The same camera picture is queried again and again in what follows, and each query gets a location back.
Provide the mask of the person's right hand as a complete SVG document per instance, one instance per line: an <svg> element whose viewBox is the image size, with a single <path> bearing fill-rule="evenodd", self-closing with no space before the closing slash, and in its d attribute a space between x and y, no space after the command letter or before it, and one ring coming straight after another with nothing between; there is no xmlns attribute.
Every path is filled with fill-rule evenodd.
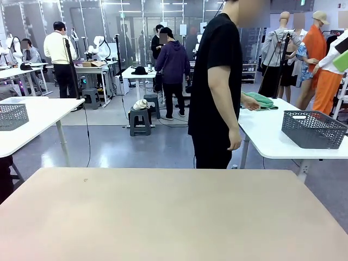
<svg viewBox="0 0 348 261"><path fill-rule="evenodd" d="M228 147L229 151L237 150L241 146L241 136L238 128L231 128L228 132L228 137L230 141L230 146Z"/></svg>

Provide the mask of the person's left hand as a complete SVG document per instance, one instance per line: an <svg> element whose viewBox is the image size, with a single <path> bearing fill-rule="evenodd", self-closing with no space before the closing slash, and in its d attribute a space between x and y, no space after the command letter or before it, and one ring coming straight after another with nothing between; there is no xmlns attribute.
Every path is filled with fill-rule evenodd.
<svg viewBox="0 0 348 261"><path fill-rule="evenodd" d="M241 93L241 104L250 111L260 109L259 103L253 98L243 92Z"/></svg>

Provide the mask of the green towel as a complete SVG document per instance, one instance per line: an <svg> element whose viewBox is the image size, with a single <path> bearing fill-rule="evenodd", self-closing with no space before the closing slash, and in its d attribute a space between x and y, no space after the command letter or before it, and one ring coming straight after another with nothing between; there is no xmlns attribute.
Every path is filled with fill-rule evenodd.
<svg viewBox="0 0 348 261"><path fill-rule="evenodd" d="M256 92L243 92L243 94L247 97L253 98L258 103L257 111L265 111L265 110L277 110L278 106L274 105L274 102L259 93Z"/></svg>

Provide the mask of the grey perforated plastic basket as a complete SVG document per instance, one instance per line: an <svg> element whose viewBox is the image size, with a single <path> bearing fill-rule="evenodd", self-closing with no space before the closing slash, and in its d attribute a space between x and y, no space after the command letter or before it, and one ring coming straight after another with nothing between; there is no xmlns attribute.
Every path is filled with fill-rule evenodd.
<svg viewBox="0 0 348 261"><path fill-rule="evenodd" d="M0 104L0 131L13 131L27 122L25 104Z"/></svg>
<svg viewBox="0 0 348 261"><path fill-rule="evenodd" d="M348 126L319 111L286 110L282 132L300 148L336 150Z"/></svg>

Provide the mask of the white shoe shelf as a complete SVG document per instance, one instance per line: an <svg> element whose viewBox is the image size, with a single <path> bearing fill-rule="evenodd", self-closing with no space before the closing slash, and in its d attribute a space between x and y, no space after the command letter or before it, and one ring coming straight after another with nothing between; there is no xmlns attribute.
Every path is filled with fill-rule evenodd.
<svg viewBox="0 0 348 261"><path fill-rule="evenodd" d="M258 65L256 63L243 64L242 83L255 83Z"/></svg>

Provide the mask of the figure in blue floral shirt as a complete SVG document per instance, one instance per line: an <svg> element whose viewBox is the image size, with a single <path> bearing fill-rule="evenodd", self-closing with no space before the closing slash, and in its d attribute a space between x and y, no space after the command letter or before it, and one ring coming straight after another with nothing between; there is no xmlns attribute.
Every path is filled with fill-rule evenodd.
<svg viewBox="0 0 348 261"><path fill-rule="evenodd" d="M311 99L309 84L312 81L312 79L309 78L311 74L307 72L308 65L305 63L305 61L308 59L307 49L305 47L305 43L303 42L308 33L305 30L305 25L306 25L305 14L294 13L293 23L294 23L293 25L294 32L296 33L297 37L301 41L300 45L295 51L295 56L293 58L294 69L293 69L292 75L297 76L296 84L294 86L297 88L301 88L301 94L297 99L296 106L302 110L305 110L308 107L309 101Z"/></svg>

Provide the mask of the mannequin in white shirt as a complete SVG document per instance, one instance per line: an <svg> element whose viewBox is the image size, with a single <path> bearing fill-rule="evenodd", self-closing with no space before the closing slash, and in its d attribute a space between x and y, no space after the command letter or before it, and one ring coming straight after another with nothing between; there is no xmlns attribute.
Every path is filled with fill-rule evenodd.
<svg viewBox="0 0 348 261"><path fill-rule="evenodd" d="M318 83L315 92L313 109L329 115L333 107L333 98L337 93L340 82L345 72L340 72L333 64L333 61L340 53L336 45L348 38L348 28L330 44L327 55L315 66L313 74L319 72Z"/></svg>

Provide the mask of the mannequin in orange jacket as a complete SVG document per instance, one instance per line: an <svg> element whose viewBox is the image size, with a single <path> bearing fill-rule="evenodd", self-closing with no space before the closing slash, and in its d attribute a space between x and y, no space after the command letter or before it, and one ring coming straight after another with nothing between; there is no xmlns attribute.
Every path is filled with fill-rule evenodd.
<svg viewBox="0 0 348 261"><path fill-rule="evenodd" d="M327 43L325 37L322 34L321 27L329 24L329 22L327 21L327 15L323 11L315 11L312 15L312 18L313 24L303 41L308 53L308 59L305 61L305 63L308 65L307 72L311 74L309 78L312 79L311 83L309 84L311 99L315 94L319 78L319 72L313 74L313 70L316 64L326 56L327 50Z"/></svg>

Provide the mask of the grey plastic stool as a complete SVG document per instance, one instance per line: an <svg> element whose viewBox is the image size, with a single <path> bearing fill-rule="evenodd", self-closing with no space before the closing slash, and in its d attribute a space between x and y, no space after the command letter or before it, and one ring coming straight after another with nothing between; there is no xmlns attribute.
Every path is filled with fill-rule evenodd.
<svg viewBox="0 0 348 261"><path fill-rule="evenodd" d="M131 107L128 116L130 136L136 136L138 134L151 134L151 123L148 110L146 108L135 110L133 107Z"/></svg>
<svg viewBox="0 0 348 261"><path fill-rule="evenodd" d="M156 110L157 119L160 119L161 115L160 115L160 107L159 107L159 102L158 102L158 95L157 94L147 94L147 95L144 95L144 99L148 103L153 103L154 104L154 108Z"/></svg>
<svg viewBox="0 0 348 261"><path fill-rule="evenodd" d="M95 88L83 89L82 97L85 99L84 105L86 108L97 110L101 106L98 91Z"/></svg>

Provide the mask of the lime green bag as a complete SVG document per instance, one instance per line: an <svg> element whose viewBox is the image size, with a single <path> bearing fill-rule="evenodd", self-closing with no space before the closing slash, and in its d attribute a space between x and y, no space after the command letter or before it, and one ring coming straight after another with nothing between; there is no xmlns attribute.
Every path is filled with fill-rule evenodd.
<svg viewBox="0 0 348 261"><path fill-rule="evenodd" d="M333 65L340 72L346 72L348 70L348 50L340 54L333 60Z"/></svg>

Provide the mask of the black handbag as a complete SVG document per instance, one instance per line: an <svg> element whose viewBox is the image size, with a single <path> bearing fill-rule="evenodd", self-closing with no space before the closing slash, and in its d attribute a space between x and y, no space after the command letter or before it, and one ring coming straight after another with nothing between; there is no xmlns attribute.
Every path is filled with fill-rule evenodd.
<svg viewBox="0 0 348 261"><path fill-rule="evenodd" d="M335 49L340 53L343 54L348 50L348 37L341 41L339 44L335 46Z"/></svg>

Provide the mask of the black-clad background person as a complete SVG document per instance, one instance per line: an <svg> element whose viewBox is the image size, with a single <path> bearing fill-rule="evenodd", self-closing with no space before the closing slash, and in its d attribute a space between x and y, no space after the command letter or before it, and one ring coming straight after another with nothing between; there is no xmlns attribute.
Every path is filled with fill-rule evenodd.
<svg viewBox="0 0 348 261"><path fill-rule="evenodd" d="M162 24L158 24L155 27L156 33L151 41L151 51L152 51L152 66L156 65L159 53L163 45L160 44L160 31L164 28Z"/></svg>

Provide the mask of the black pole stand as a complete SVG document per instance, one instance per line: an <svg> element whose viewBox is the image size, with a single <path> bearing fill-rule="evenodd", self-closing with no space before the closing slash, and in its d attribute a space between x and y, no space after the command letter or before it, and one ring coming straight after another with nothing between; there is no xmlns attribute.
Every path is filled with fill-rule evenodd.
<svg viewBox="0 0 348 261"><path fill-rule="evenodd" d="M119 83L120 83L120 91L119 91L119 95L123 96L125 94L124 92L124 86L123 86L123 78L122 78L122 72L121 72L121 57L120 57L120 50L119 50L119 34L115 34L114 36L114 40L116 43L116 49L117 49L117 64L119 67L119 71L117 73L118 77L119 77Z"/></svg>

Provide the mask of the seated person in grey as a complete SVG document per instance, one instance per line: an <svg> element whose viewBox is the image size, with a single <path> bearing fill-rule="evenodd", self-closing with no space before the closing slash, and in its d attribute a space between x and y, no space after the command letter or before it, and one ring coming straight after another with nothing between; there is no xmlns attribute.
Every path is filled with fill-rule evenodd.
<svg viewBox="0 0 348 261"><path fill-rule="evenodd" d="M24 38L21 41L21 49L23 53L22 61L26 63L41 63L41 56L36 47L32 45L30 39Z"/></svg>

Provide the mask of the black equipment stand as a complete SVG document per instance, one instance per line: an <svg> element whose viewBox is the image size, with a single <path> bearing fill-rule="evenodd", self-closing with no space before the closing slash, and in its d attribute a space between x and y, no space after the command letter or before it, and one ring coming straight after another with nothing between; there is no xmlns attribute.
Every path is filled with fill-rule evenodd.
<svg viewBox="0 0 348 261"><path fill-rule="evenodd" d="M14 178L22 183L24 182L24 178L14 164L13 156L9 155L0 158L0 204L2 204L14 192L13 176L11 175L10 170L11 167L16 172Z"/></svg>

